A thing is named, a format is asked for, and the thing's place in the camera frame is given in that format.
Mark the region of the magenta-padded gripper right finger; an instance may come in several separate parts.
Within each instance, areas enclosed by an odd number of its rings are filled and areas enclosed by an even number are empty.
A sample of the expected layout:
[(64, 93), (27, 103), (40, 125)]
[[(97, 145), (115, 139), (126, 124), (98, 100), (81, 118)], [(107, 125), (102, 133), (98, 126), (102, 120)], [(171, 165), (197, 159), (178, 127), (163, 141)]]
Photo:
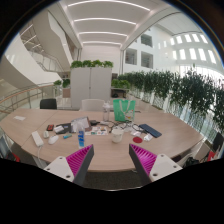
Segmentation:
[(143, 186), (181, 170), (181, 167), (165, 154), (156, 155), (134, 144), (129, 145), (129, 155)]

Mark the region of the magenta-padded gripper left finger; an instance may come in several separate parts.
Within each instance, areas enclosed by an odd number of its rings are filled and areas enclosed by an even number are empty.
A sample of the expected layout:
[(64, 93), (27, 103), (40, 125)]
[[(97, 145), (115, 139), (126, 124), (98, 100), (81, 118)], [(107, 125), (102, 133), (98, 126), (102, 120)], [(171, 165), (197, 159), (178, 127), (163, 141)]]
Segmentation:
[(57, 157), (44, 170), (82, 186), (93, 156), (94, 146), (89, 145), (67, 157)]

